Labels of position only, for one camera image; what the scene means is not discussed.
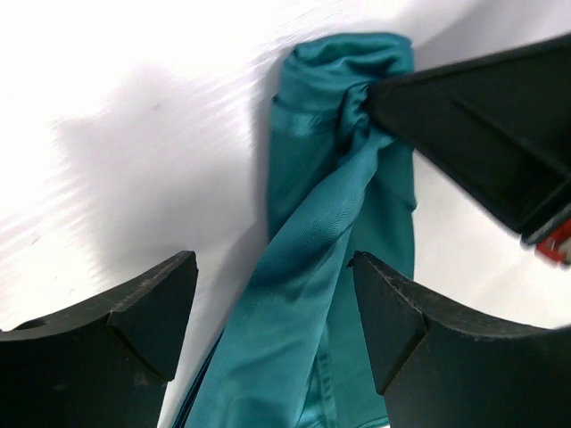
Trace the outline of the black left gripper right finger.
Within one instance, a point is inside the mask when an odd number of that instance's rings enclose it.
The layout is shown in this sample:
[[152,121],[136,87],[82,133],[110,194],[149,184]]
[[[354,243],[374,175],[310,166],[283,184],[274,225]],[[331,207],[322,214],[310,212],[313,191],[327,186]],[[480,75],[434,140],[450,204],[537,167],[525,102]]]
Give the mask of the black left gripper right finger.
[[487,315],[367,252],[352,270],[392,427],[567,427],[570,330]]

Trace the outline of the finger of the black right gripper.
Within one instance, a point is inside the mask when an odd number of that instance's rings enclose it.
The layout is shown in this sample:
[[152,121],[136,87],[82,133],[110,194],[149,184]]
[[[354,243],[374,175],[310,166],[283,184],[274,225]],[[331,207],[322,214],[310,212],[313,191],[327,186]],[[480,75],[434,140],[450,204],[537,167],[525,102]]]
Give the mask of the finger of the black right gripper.
[[569,219],[569,36],[389,78],[365,107],[513,232]]

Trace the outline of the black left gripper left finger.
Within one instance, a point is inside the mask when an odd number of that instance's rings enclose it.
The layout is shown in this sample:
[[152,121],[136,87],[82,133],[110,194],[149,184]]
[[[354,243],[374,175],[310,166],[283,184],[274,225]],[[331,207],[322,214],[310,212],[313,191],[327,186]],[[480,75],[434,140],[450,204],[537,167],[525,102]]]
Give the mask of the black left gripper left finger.
[[3,427],[154,427],[198,277],[181,251],[140,276],[1,334]]

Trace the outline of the teal cloth napkin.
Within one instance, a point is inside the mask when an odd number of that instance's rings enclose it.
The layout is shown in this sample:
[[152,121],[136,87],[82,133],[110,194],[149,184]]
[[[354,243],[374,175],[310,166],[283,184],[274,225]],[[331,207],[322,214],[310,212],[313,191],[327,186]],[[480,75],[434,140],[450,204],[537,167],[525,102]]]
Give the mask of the teal cloth napkin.
[[408,38],[338,34],[286,56],[270,106],[269,243],[177,427],[384,427],[356,251],[414,271],[412,150],[374,126],[371,85],[413,71]]

